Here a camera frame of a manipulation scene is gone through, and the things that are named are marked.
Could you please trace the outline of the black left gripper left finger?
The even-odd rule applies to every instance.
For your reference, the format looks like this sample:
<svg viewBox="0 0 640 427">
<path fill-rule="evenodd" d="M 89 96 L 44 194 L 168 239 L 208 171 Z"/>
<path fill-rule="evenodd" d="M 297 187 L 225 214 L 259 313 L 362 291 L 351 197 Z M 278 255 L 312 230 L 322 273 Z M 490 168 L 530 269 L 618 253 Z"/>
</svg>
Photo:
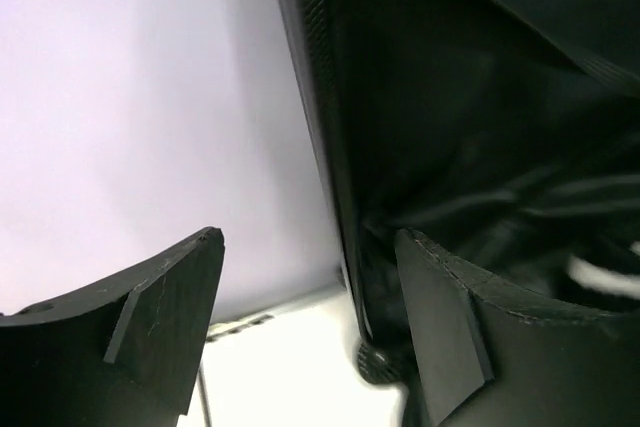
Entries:
<svg viewBox="0 0 640 427">
<path fill-rule="evenodd" d="M 224 236 L 165 251 L 1 320 L 5 426 L 174 426 L 188 412 Z"/>
</svg>

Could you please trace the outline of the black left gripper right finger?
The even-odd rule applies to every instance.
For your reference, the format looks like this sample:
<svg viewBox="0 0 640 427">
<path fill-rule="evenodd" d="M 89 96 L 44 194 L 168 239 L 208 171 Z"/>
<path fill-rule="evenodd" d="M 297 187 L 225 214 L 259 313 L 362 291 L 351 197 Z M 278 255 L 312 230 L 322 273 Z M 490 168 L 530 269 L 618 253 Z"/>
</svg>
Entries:
<svg viewBox="0 0 640 427">
<path fill-rule="evenodd" d="M 635 426 L 639 316 L 552 299 L 401 231 L 395 252 L 434 426 Z"/>
</svg>

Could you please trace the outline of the zebra print cloth pouch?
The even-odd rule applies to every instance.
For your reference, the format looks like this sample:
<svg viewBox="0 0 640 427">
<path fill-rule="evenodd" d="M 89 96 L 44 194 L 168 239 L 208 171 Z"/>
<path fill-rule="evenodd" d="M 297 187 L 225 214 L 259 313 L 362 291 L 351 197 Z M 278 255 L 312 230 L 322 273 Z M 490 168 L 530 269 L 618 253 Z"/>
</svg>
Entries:
<svg viewBox="0 0 640 427">
<path fill-rule="evenodd" d="M 582 288 L 639 299 L 639 242 L 597 239 L 569 261 L 567 274 Z"/>
</svg>

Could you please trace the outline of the black hard-shell suitcase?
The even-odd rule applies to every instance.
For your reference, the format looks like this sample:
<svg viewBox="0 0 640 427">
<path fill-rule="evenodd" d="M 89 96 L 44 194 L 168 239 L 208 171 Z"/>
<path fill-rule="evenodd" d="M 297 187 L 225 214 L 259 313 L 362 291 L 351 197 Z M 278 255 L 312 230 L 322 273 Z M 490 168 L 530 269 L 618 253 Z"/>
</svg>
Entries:
<svg viewBox="0 0 640 427">
<path fill-rule="evenodd" d="M 524 289 L 636 301 L 567 268 L 639 237 L 639 0 L 279 0 L 366 378 L 419 373 L 395 241 Z"/>
</svg>

